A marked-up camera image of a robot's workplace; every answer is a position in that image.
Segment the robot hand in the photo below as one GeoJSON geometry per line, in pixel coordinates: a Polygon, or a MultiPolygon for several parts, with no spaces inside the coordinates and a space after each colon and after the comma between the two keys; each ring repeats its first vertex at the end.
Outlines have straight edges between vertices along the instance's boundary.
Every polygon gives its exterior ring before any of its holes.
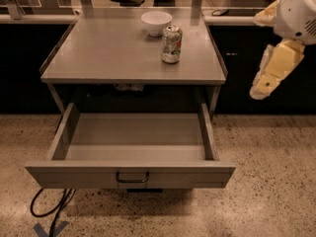
{"type": "Polygon", "coordinates": [[[301,62],[305,46],[316,43],[316,0],[275,1],[254,23],[273,27],[283,38],[276,47],[267,47],[253,81],[250,96],[262,100],[301,62]]]}

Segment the speckled floor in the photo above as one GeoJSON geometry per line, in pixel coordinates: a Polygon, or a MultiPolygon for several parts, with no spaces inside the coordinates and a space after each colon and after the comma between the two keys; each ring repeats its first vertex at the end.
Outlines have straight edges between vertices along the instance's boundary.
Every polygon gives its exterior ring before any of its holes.
{"type": "MultiPolygon", "coordinates": [[[[37,237],[37,224],[48,232],[52,216],[30,214],[40,186],[24,164],[45,158],[58,121],[0,116],[0,236],[37,237]]],[[[58,236],[316,236],[316,117],[216,116],[214,129],[220,159],[237,165],[226,189],[79,190],[58,236]]],[[[36,211],[60,196],[45,191],[36,211]]]]}

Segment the can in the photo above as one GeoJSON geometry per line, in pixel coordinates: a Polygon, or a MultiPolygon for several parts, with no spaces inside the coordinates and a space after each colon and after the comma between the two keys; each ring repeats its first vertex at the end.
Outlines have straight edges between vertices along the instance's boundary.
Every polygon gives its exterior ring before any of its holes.
{"type": "Polygon", "coordinates": [[[161,59],[167,63],[177,63],[180,59],[182,30],[170,25],[163,30],[161,59]]]}

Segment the black handle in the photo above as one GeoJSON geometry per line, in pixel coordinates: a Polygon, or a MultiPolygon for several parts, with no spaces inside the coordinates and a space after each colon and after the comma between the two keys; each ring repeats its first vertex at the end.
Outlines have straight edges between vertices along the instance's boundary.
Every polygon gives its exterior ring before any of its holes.
{"type": "Polygon", "coordinates": [[[146,172],[146,177],[142,180],[125,180],[121,179],[119,177],[119,172],[117,172],[116,179],[118,183],[123,183],[123,184],[143,184],[146,183],[149,179],[149,172],[146,172]]]}

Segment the bowl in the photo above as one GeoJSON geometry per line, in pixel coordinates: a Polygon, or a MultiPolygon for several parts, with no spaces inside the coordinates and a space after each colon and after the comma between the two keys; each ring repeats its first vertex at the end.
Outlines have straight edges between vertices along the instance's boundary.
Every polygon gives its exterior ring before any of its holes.
{"type": "Polygon", "coordinates": [[[145,30],[154,37],[162,36],[162,31],[170,25],[172,16],[165,12],[147,12],[141,16],[145,30]]]}

